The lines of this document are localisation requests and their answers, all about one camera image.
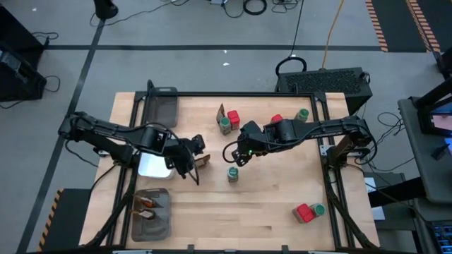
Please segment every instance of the green cap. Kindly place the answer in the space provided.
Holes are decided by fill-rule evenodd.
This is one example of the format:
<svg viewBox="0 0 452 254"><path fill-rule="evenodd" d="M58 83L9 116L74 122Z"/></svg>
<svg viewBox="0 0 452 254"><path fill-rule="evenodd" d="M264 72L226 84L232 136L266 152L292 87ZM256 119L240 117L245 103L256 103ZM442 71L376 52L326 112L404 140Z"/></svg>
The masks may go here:
<svg viewBox="0 0 452 254"><path fill-rule="evenodd" d="M230 120L227 117L223 117L223 118L221 118L220 123L223 126L228 126L228 125L230 125Z"/></svg>
<svg viewBox="0 0 452 254"><path fill-rule="evenodd" d="M314 213L317 216L324 215L325 211L326 211L326 209L325 209L325 207L322 204L315 204L315 206L314 206Z"/></svg>
<svg viewBox="0 0 452 254"><path fill-rule="evenodd" d="M239 170L238 170L237 168L235 168L235 167L231 167L231 168L229 168L229 169L227 170L227 173L228 173L230 176L238 176L238 175L239 175Z"/></svg>
<svg viewBox="0 0 452 254"><path fill-rule="evenodd" d="M300 116L308 117L309 111L308 111L307 109L300 109L300 110L299 110L299 115L300 115Z"/></svg>

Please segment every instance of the yellow and black hazard tape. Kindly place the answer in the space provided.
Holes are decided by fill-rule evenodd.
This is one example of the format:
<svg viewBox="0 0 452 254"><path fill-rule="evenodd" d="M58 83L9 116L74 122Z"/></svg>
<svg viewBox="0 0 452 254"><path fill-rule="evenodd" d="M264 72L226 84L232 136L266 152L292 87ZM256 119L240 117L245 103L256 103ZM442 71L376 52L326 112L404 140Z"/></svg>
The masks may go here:
<svg viewBox="0 0 452 254"><path fill-rule="evenodd" d="M47 221L45 222L44 231L42 232L40 242L37 246L37 251L40 252L44 248L45 239L47 235L49 235L50 225L52 224L52 219L54 218L55 211L57 210L58 201L61 197L61 194L63 194L64 189L59 189L56 191L54 202L52 204L52 208L50 209L49 217L47 218Z"/></svg>
<svg viewBox="0 0 452 254"><path fill-rule="evenodd" d="M410 9L412 18L415 20L419 34L421 35L425 47L427 48L427 52L440 52L441 50L438 41L436 40L427 19L425 19L417 0L405 0L405 2L408 5L408 9Z"/></svg>
<svg viewBox="0 0 452 254"><path fill-rule="evenodd" d="M372 20L372 25L374 25L374 29L376 32L376 36L379 40L381 51L388 51L388 44L383 35L383 30L381 30L380 22L378 17L376 16L374 5L372 4L372 0L366 0L366 7L370 15L370 19Z"/></svg>

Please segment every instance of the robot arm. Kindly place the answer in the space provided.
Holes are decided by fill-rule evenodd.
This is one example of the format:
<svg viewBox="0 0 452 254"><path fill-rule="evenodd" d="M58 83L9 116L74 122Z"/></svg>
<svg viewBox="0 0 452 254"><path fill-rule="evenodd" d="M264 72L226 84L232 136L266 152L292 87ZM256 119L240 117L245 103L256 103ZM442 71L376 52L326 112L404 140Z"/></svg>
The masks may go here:
<svg viewBox="0 0 452 254"><path fill-rule="evenodd" d="M66 116L58 134L67 140L86 141L95 148L110 153L112 159L123 167L138 166L139 155L135 150L164 157L167 168L176 168L183 179L194 168L193 155L202 154L205 148L201 135L196 135L191 140L178 138L168 129L120 126L98 120L85 112ZM124 141L126 144L120 145L110 139Z"/></svg>
<svg viewBox="0 0 452 254"><path fill-rule="evenodd" d="M342 141L327 151L333 160L343 160L356 147L365 147L371 142L371 136L365 120L356 116L323 122L305 123L300 120L284 119L263 127L263 131L254 122L246 123L240 129L237 149L232 152L237 166L244 166L253 155L265 156L269 153L282 152L313 138L345 135ZM361 149L363 156L368 149Z"/></svg>

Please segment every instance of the wooden table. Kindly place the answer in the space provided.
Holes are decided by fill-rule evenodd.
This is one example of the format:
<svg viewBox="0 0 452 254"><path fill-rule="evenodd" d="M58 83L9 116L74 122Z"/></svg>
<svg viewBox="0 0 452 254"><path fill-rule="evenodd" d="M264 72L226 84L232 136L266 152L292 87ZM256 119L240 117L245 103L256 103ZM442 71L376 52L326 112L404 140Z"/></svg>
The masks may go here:
<svg viewBox="0 0 452 254"><path fill-rule="evenodd" d="M133 97L130 92L116 94L111 122L129 124ZM343 94L327 94L327 100L331 119L347 116ZM334 250L328 214L309 224L298 224L291 213L303 202L327 204L317 141L307 140L292 150L253 157L239 168L239 181L230 184L226 172L232 165L223 161L222 149L237 139L238 132L228 136L219 132L215 116L220 103L226 111L236 109L242 124L254 120L260 126L275 114L292 119L300 108L311 112L310 99L304 97L180 97L178 125L173 130L181 138L201 134L206 143L204 154L211 155L210 164L199 171L200 186L177 174L171 180L139 176L137 191L166 188L172 196L172 235L163 241L138 243L129 232L126 247L186 249L194 244L196 249L210 250L280 250L281 245L288 245L290 250ZM322 119L319 103L318 109ZM227 156L231 156L233 147ZM96 178L111 165L110 158L101 159ZM342 175L350 215L369 240L379 245L362 172L348 167L342 169ZM80 244L87 243L111 213L118 177L119 169L95 187ZM121 215L118 219L114 243L119 243L123 218ZM346 246L339 214L338 225L342 245Z"/></svg>

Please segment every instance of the green can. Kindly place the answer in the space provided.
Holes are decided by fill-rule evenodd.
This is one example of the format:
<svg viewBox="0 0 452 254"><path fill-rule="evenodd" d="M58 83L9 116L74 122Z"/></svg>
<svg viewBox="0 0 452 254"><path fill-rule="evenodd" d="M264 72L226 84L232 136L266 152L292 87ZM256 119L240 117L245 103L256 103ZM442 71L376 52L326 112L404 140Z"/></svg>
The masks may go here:
<svg viewBox="0 0 452 254"><path fill-rule="evenodd" d="M220 132L223 135L227 135L227 134L231 133L231 131L232 131L231 121L227 117L221 118L219 125L220 125Z"/></svg>
<svg viewBox="0 0 452 254"><path fill-rule="evenodd" d="M308 120L308 116L309 116L309 111L307 109L300 109L297 112L297 115L295 115L295 119L305 122Z"/></svg>
<svg viewBox="0 0 452 254"><path fill-rule="evenodd" d="M230 183L236 182L239 180L239 170L236 167L230 167L227 170L227 180Z"/></svg>
<svg viewBox="0 0 452 254"><path fill-rule="evenodd" d="M326 208L323 204L317 203L309 206L311 208L312 212L316 215L316 217L320 217L326 213Z"/></svg>

